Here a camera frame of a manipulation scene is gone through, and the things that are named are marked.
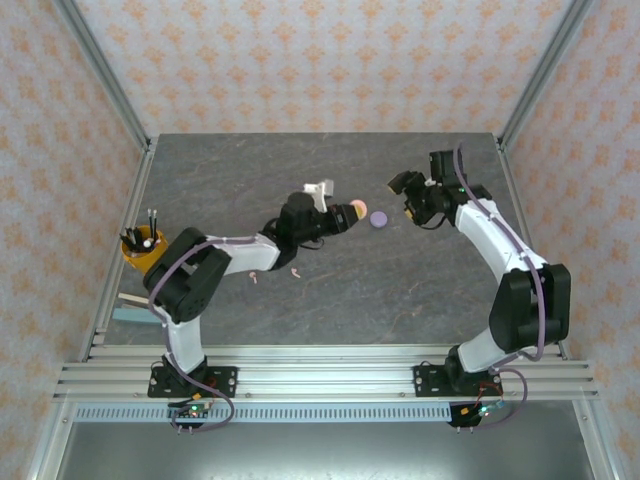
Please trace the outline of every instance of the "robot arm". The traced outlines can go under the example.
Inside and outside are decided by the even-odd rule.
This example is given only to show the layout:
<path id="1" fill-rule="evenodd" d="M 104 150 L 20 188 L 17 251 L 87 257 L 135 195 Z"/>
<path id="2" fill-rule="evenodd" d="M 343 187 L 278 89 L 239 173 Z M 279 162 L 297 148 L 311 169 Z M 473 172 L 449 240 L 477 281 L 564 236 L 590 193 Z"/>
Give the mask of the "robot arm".
<path id="1" fill-rule="evenodd" d="M 198 390 L 184 374 L 204 382 L 207 362 L 200 339 L 200 314 L 223 276 L 277 270 L 295 258 L 298 247 L 345 232 L 358 221 L 352 205 L 326 206 L 324 197 L 332 189 L 330 181 L 305 185 L 308 193 L 292 193 L 278 218 L 252 237 L 214 237 L 187 228 L 145 274 L 149 298 L 165 320 L 168 352 L 163 363 L 174 383 L 182 387 L 181 393 L 191 395 Z"/>
<path id="2" fill-rule="evenodd" d="M 482 185 L 467 185 L 466 175 L 461 167 L 456 171 L 453 162 L 453 151 L 432 152 L 431 179 L 403 172 L 389 187 L 406 195 L 405 212 L 414 224 L 423 226 L 443 215 L 474 244 L 499 284 L 489 327 L 454 347 L 445 362 L 451 386 L 464 394 L 480 378 L 474 374 L 486 373 L 537 344 L 541 307 L 544 344 L 566 338 L 571 279 L 563 265 L 549 265 L 533 252 L 500 215 L 489 192 Z M 541 291 L 534 277 L 539 278 Z"/>

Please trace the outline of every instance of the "yellow cup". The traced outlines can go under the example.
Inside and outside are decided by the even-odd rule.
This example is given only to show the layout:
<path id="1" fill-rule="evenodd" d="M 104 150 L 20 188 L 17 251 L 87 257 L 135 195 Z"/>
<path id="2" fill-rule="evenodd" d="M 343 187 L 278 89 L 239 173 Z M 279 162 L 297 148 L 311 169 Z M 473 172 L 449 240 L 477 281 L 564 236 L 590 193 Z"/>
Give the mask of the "yellow cup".
<path id="1" fill-rule="evenodd" d="M 149 225 L 140 225 L 138 230 L 140 230 L 140 233 L 142 234 L 143 241 L 151 238 L 151 229 L 149 228 Z M 120 251 L 122 252 L 122 256 L 126 262 L 139 272 L 142 272 L 143 275 L 146 275 L 153 264 L 158 261 L 169 247 L 169 242 L 164 238 L 162 232 L 158 230 L 157 234 L 159 242 L 155 245 L 153 250 L 147 253 L 131 252 L 124 242 L 120 242 Z"/>

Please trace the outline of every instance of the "gray table surface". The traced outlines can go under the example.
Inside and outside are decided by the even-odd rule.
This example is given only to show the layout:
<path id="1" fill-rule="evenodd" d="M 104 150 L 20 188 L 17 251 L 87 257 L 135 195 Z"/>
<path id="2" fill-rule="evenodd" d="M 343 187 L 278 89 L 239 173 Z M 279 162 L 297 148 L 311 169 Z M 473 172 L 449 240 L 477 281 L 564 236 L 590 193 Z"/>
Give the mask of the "gray table surface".
<path id="1" fill-rule="evenodd" d="M 387 182 L 412 169 L 428 175 L 430 151 L 463 140 L 465 170 L 483 184 L 518 230 L 513 203 L 490 134 L 333 133 L 161 135 L 139 223 L 158 210 L 169 240 L 194 226 L 218 236 L 253 234 L 279 213 L 303 183 L 335 181 L 333 201 L 362 199 L 389 217 L 367 220 L 300 251 L 289 268 L 225 277 L 202 318 L 207 345 L 457 343 L 487 326 L 497 290 L 470 241 L 445 224 L 427 232 L 403 213 Z M 147 295 L 125 266 L 119 291 Z M 153 325 L 112 320 L 107 344 L 161 344 Z"/>

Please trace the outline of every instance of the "small orange object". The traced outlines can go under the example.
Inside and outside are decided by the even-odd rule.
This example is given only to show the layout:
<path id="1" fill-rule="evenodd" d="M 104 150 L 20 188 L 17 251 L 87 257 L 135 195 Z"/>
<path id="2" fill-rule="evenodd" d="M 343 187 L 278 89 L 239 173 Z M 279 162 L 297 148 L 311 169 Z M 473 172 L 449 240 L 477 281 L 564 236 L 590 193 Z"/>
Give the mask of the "small orange object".
<path id="1" fill-rule="evenodd" d="M 362 220 L 367 216 L 367 204 L 362 200 L 352 200 L 351 205 L 356 208 L 356 213 L 358 214 L 358 220 Z"/>

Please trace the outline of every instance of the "orange patterned wallpaper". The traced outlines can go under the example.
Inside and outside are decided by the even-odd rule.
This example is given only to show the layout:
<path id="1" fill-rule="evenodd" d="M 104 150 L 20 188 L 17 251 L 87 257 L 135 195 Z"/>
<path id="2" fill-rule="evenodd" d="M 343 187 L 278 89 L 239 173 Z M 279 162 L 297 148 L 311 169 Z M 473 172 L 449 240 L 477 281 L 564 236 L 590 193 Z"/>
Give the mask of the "orange patterned wallpaper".
<path id="1" fill-rule="evenodd" d="M 570 0 L 80 0 L 149 135 L 492 131 Z"/>
<path id="2" fill-rule="evenodd" d="M 597 1 L 510 152 L 536 247 L 573 275 L 571 352 L 594 361 L 618 447 L 636 474 L 639 25 L 636 2 Z"/>
<path id="3" fill-rule="evenodd" d="M 22 479 L 139 152 L 51 0 L 4 0 L 0 31 L 0 478 Z"/>

